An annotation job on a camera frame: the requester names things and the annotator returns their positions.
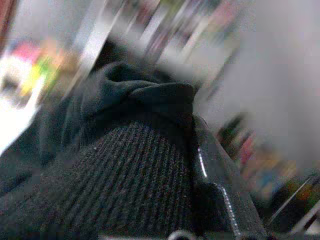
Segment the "ribbed knit fabric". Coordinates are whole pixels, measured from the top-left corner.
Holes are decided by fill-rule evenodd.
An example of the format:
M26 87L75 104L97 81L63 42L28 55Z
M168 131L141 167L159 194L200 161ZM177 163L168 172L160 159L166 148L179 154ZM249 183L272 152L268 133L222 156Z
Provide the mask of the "ribbed knit fabric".
M58 154L33 176L23 194L6 197L0 237L168 236L192 229L186 143L173 123L146 113L105 127L93 140L87 134L77 150Z

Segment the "knit sweater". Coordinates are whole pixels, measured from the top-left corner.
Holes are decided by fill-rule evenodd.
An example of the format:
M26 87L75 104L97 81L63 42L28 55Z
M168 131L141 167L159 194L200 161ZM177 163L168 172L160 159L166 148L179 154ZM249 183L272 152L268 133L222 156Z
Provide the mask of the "knit sweater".
M192 229L192 88L130 71L116 64L92 76L1 156L0 238Z

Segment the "white wall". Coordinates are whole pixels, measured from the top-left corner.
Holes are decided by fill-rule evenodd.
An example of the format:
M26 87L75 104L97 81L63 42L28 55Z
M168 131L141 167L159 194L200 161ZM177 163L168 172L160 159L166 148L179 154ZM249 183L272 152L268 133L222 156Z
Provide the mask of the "white wall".
M73 44L91 0L20 0L9 38L52 36L66 46Z
M203 89L196 96L195 112L216 131L236 113L250 112L258 136L308 172L320 152L320 112L312 113L319 108L320 94L318 101L310 97L320 93L315 81L320 54L305 54L317 22L304 1L294 2L251 6L239 24L243 46L218 79L219 90L209 99Z

